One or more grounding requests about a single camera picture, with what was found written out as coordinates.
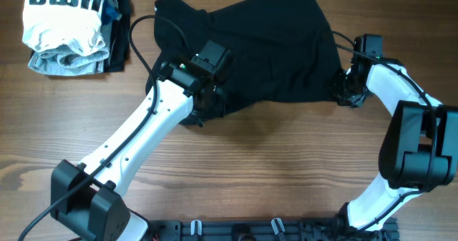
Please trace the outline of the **black t-shirt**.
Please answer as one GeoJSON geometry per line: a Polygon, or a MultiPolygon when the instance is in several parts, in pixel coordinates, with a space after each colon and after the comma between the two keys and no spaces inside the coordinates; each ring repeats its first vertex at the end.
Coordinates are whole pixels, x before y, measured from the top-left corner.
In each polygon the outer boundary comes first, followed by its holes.
{"type": "Polygon", "coordinates": [[[256,102],[332,102],[341,67],[331,27],[316,0],[245,0],[207,12],[183,0],[156,0],[154,36],[161,53],[153,68],[209,40],[233,53],[222,96],[206,112],[182,120],[196,125],[256,102]]]}

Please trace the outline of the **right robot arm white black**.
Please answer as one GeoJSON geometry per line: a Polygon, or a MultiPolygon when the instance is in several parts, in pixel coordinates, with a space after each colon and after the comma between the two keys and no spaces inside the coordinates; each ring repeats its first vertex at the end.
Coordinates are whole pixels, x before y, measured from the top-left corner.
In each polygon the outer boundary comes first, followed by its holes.
{"type": "Polygon", "coordinates": [[[354,237],[381,230],[407,202],[455,178],[457,108],[427,94],[400,61],[386,58],[381,36],[358,36],[347,50],[353,55],[351,68],[335,77],[334,99],[356,108],[374,95],[391,115],[379,173],[333,220],[334,235],[354,237]]]}

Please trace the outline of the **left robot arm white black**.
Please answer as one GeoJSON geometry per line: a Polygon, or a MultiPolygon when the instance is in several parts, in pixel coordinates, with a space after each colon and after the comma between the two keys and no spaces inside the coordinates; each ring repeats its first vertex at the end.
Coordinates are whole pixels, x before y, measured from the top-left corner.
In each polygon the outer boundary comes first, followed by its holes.
{"type": "Polygon", "coordinates": [[[163,62],[143,102],[101,147],[53,169],[49,215],[82,240],[152,238],[150,223],[123,197],[165,136],[213,105],[232,59],[231,50],[208,41],[192,57],[163,62]]]}

